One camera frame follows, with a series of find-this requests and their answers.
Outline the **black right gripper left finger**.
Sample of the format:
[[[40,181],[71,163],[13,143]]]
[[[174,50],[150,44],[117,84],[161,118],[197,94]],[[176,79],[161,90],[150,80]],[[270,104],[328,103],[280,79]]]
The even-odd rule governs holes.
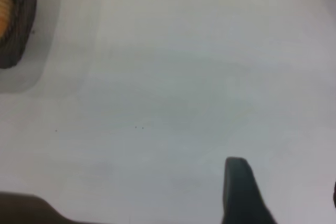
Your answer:
[[[47,201],[27,194],[1,193],[1,223],[77,223]]]

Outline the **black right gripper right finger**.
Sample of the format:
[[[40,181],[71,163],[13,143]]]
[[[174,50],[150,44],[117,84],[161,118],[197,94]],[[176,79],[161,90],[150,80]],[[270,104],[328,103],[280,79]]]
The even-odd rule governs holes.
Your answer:
[[[228,157],[225,161],[223,210],[224,224],[276,223],[244,158]]]

